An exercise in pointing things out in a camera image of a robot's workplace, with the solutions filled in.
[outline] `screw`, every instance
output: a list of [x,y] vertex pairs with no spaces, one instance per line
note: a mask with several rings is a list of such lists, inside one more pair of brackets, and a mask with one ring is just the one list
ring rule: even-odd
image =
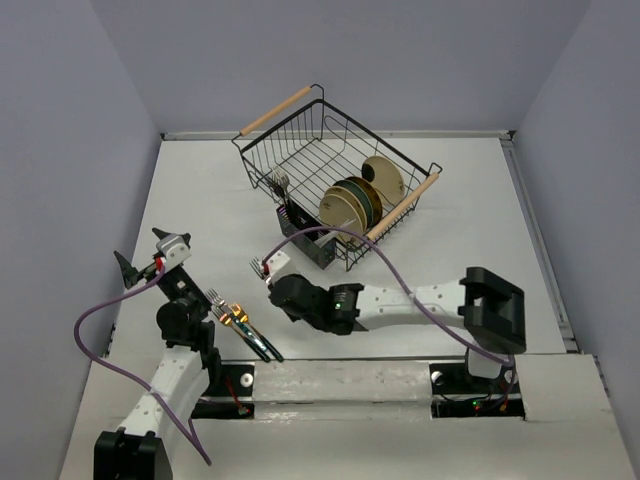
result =
[[251,375],[250,373],[244,373],[240,377],[240,385],[242,385],[244,388],[249,388],[251,385],[253,385],[253,375]]

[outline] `black base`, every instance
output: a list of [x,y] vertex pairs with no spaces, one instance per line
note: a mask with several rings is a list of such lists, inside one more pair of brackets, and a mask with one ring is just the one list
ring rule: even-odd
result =
[[93,449],[93,480],[173,480],[161,438],[102,432]]

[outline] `tan plate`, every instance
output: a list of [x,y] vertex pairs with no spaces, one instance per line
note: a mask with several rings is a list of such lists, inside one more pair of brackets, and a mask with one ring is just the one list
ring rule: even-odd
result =
[[[364,227],[362,226],[360,216],[358,215],[358,212],[356,212],[356,209],[353,208],[353,206],[343,197],[332,193],[325,194],[320,201],[320,220],[325,225],[330,225],[332,227],[339,227],[340,225],[353,220],[351,225],[346,227],[346,229],[359,233],[360,235],[364,234]],[[357,238],[347,235],[346,233],[339,234],[339,237],[343,242],[352,242],[353,245],[360,245],[360,243],[362,243]]]
[[324,192],[324,194],[325,195],[332,194],[332,195],[337,195],[338,197],[344,198],[347,202],[351,204],[351,206],[354,208],[354,210],[358,214],[358,217],[360,218],[360,223],[362,225],[367,224],[367,214],[364,211],[364,207],[362,206],[358,198],[349,190],[347,190],[346,188],[334,185],[333,187],[329,187],[327,191]]
[[367,198],[371,202],[371,207],[373,208],[373,221],[371,222],[371,225],[369,225],[369,228],[375,227],[382,219],[382,202],[380,201],[380,195],[378,195],[376,189],[373,188],[364,178],[347,177],[345,180],[355,183],[360,187],[360,190],[367,195]]
[[398,167],[385,157],[367,158],[362,164],[362,177],[380,192],[382,201],[397,205],[404,198],[406,188]]

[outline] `silver fork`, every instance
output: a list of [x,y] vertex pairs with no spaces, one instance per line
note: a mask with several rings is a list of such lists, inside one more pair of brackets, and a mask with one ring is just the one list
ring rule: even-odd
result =
[[260,280],[266,280],[268,275],[265,273],[262,266],[262,260],[260,260],[259,257],[255,257],[253,260],[251,260],[251,262],[249,262],[249,264],[251,265],[253,271],[256,272],[256,275],[260,277]]
[[218,292],[216,292],[213,288],[207,290],[204,296],[207,297],[207,300],[213,303],[214,307],[217,307],[218,309],[220,308],[220,305],[224,303],[222,297],[220,297],[220,295],[218,295]]
[[271,179],[282,188],[285,199],[287,203],[289,203],[291,201],[291,197],[289,196],[287,189],[289,188],[291,181],[289,180],[287,172],[285,172],[281,167],[275,167],[271,172]]

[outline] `black mounting bracket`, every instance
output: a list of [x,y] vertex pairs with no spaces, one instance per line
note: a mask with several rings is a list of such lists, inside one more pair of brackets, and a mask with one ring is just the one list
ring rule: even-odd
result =
[[458,315],[478,344],[494,353],[521,354],[527,349],[524,292],[482,267],[467,268]]

